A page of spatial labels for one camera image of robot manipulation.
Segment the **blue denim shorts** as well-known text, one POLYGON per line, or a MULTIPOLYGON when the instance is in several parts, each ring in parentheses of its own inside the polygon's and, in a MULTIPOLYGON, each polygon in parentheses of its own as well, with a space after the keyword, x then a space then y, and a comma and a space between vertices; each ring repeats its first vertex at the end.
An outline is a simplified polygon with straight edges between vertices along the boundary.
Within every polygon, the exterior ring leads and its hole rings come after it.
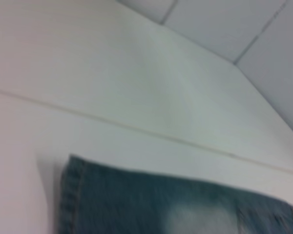
POLYGON ((72 155, 62 173, 57 234, 293 234, 293 206, 72 155))

